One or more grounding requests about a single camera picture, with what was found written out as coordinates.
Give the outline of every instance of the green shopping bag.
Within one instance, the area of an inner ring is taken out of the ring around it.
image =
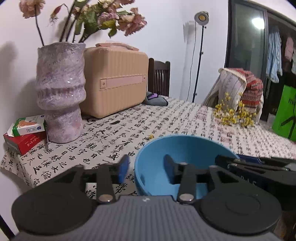
[[[284,86],[272,129],[282,137],[296,141],[296,89]]]

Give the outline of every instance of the door frame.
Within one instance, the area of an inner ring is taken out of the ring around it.
[[[228,35],[227,35],[227,46],[226,46],[226,56],[225,56],[225,64],[224,67],[229,67],[229,59],[230,59],[230,49],[231,49],[231,40],[235,37],[235,32],[232,31],[232,26],[235,25],[235,4],[245,5],[259,11],[263,12],[264,19],[264,51],[263,51],[263,64],[261,70],[260,79],[262,79],[264,86],[266,85],[266,67],[267,67],[267,54],[268,54],[268,18],[267,18],[267,9],[258,5],[256,3],[252,3],[245,0],[229,0],[228,1]]]

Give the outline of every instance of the sliding glass door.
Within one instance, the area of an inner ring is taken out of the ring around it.
[[[226,67],[250,70],[265,79],[268,25],[266,10],[245,1],[229,0]]]

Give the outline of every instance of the glass pane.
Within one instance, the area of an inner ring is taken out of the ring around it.
[[[264,53],[263,11],[234,5],[229,67],[250,70],[261,77]]]

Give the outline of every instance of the bowl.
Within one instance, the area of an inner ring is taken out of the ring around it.
[[[139,195],[172,195],[176,200],[180,184],[169,183],[163,163],[166,154],[176,163],[194,164],[199,169],[214,165],[217,155],[239,158],[226,147],[202,137],[170,135],[158,138],[145,145],[136,156],[135,183]],[[207,184],[196,184],[197,199],[207,193]]]

